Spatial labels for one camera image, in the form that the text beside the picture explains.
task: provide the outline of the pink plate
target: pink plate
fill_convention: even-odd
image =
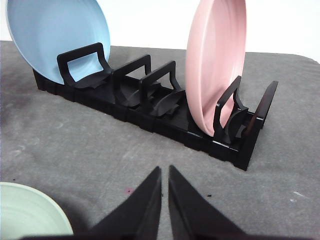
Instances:
[[[195,123],[210,136],[219,98],[242,75],[246,32],[245,0],[201,0],[186,52],[186,97]],[[221,112],[222,127],[233,106],[231,97]]]

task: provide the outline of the plate holder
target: plate holder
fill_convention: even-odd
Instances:
[[[75,82],[69,72],[68,62],[95,52],[103,71]],[[238,90],[241,77],[238,76],[215,106],[214,136],[211,137],[198,128],[191,116],[185,91],[176,79],[175,61],[152,71],[151,56],[144,55],[112,69],[105,61],[103,52],[103,45],[95,43],[60,54],[57,61],[64,85],[33,70],[38,89],[135,124],[219,160],[231,162],[244,171],[248,169],[278,86],[277,81],[268,86],[256,111],[250,112],[240,101]],[[138,79],[127,76],[141,67],[145,70],[144,77]],[[173,89],[158,82],[167,74]],[[222,127],[220,112],[232,95],[234,107],[226,126]]]

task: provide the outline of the plate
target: plate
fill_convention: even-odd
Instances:
[[[67,216],[50,197],[21,184],[0,182],[1,240],[72,235]]]
[[[202,0],[196,10],[186,52],[186,97],[198,127],[213,136],[215,107],[229,85],[241,76],[246,53],[246,1]],[[224,127],[234,106],[222,109]]]
[[[6,4],[15,45],[47,79],[64,84],[57,56],[74,49],[102,43],[109,59],[109,29],[96,0],[8,0]],[[70,62],[69,68],[76,82],[103,69],[96,53]]]

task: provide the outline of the plate rim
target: plate rim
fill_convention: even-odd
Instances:
[[[18,188],[18,189],[23,189],[23,190],[27,190],[30,191],[40,197],[42,197],[43,199],[45,199],[46,201],[48,201],[58,212],[58,214],[62,217],[64,223],[65,223],[65,227],[66,230],[68,231],[67,234],[73,235],[74,231],[72,229],[71,223],[66,215],[66,213],[62,210],[62,208],[51,198],[49,197],[47,194],[45,194],[44,192],[35,189],[31,186],[28,185],[24,185],[24,184],[20,184],[20,183],[15,183],[15,182],[7,182],[7,181],[0,181],[0,189],[3,187],[14,187],[14,188]]]

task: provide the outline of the gray fabric surface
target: gray fabric surface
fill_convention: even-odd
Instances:
[[[176,60],[184,86],[184,50],[112,47],[109,63],[115,68],[146,53],[152,69]],[[167,177],[174,164],[247,233],[320,239],[320,65],[297,55],[247,53],[239,94],[251,111],[273,80],[279,86],[244,172],[38,90],[13,43],[1,42],[1,180],[48,194],[79,233],[124,201],[126,188],[137,187],[160,166],[164,198],[158,239],[170,240]]]

